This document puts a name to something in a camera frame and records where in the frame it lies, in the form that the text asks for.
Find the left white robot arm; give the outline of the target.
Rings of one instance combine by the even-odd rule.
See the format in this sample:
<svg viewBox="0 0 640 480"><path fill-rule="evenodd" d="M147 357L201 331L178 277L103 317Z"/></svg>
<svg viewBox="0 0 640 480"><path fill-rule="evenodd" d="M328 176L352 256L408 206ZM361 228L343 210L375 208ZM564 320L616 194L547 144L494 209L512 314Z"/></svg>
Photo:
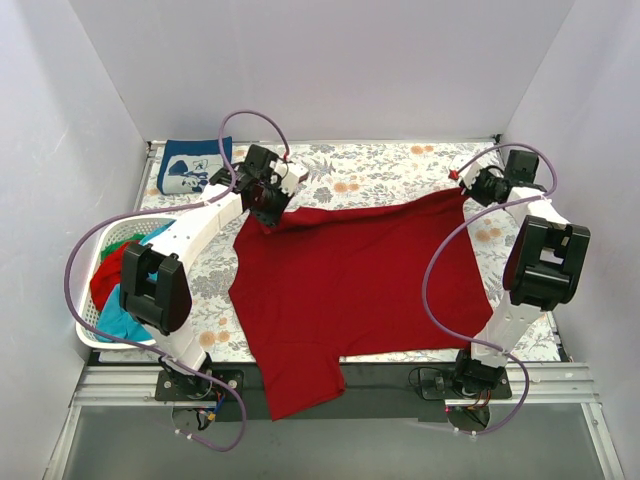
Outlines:
<svg viewBox="0 0 640 480"><path fill-rule="evenodd" d="M190 268L214 237L245 212L264 226L276 226L307 176L306 167L252 145L243 161L211 177L202 206L178 216L149 243L125 249L120 306L151 335L163 370L188 398L205 399L213 389L211 359L188 324Z"/></svg>

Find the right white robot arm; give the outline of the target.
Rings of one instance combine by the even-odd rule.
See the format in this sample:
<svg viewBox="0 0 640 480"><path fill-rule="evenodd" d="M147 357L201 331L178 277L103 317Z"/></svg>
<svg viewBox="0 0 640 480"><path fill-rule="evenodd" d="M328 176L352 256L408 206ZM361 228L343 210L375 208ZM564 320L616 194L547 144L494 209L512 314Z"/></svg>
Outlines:
<svg viewBox="0 0 640 480"><path fill-rule="evenodd" d="M543 314L574 297L591 234L570 223L536 182L540 156L512 150L506 166L476 162L459 168L463 193L484 207L502 208L519 232L502 277L504 293L485 327L461 350L452 373L454 389L464 397L489 393L506 381L505 366L520 338Z"/></svg>

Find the dark red t-shirt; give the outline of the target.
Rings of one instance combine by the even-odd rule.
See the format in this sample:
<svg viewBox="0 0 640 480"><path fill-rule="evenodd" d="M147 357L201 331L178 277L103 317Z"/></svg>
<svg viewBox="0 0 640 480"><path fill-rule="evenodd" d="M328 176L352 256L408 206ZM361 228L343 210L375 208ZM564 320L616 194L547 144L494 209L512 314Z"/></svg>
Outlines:
<svg viewBox="0 0 640 480"><path fill-rule="evenodd" d="M462 348L492 315L464 197L248 218L229 296L279 420L339 397L347 356Z"/></svg>

